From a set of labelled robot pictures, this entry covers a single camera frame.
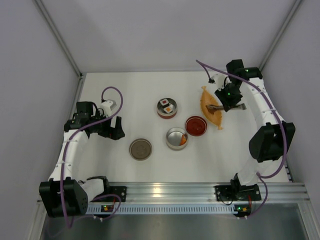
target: gray wall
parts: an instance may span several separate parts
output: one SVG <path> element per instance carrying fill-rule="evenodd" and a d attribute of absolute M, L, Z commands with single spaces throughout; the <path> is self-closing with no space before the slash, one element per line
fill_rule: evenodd
<path fill-rule="evenodd" d="M 293 0 L 43 0 L 83 72 L 259 64 Z"/>
<path fill-rule="evenodd" d="M 78 80 L 31 0 L 0 1 L 0 33 L 0 236 L 22 240 Z"/>
<path fill-rule="evenodd" d="M 304 1 L 269 63 L 265 84 L 280 114 L 296 133 L 289 165 L 304 182 L 320 220 L 320 1 Z"/>

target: gray floor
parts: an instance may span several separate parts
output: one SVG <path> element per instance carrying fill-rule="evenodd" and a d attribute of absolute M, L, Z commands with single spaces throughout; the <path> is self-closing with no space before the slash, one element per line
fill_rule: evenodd
<path fill-rule="evenodd" d="M 51 218 L 51 234 L 65 227 Z M 43 240 L 304 240 L 308 239 L 296 205 L 266 205 L 248 220 L 225 215 L 119 215 L 101 223 L 85 218 L 56 238 Z"/>

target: round lid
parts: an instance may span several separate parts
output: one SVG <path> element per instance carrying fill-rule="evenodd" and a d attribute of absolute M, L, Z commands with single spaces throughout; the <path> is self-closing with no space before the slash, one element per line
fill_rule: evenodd
<path fill-rule="evenodd" d="M 201 136 L 207 130 L 207 122 L 200 116 L 191 116 L 185 122 L 185 129 L 192 136 Z"/>
<path fill-rule="evenodd" d="M 152 146 L 148 140 L 139 138 L 131 143 L 129 152 L 135 160 L 143 161 L 151 155 Z"/>

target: orange food piece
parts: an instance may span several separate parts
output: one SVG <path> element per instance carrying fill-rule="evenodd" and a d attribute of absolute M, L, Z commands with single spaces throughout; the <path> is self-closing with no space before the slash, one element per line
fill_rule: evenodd
<path fill-rule="evenodd" d="M 212 96 L 207 90 L 206 86 L 201 87 L 203 89 L 201 100 L 200 100 L 200 106 L 201 106 L 201 111 L 205 118 L 216 125 L 218 127 L 218 130 L 223 129 L 221 127 L 222 124 L 222 112 L 220 110 L 215 111 L 214 113 L 210 113 L 208 109 L 206 108 L 206 105 L 216 105 L 218 106 L 219 103 L 218 101 Z"/>
<path fill-rule="evenodd" d="M 183 144 L 185 144 L 187 142 L 187 138 L 186 136 L 183 134 L 181 137 L 181 141 L 180 141 L 180 146 L 182 146 Z"/>

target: red plate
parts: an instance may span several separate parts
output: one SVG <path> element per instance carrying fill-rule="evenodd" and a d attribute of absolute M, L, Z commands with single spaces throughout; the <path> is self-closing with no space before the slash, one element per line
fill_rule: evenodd
<path fill-rule="evenodd" d="M 199 137 L 207 130 L 207 122 L 200 116 L 191 116 L 185 122 L 185 129 L 191 136 Z"/>

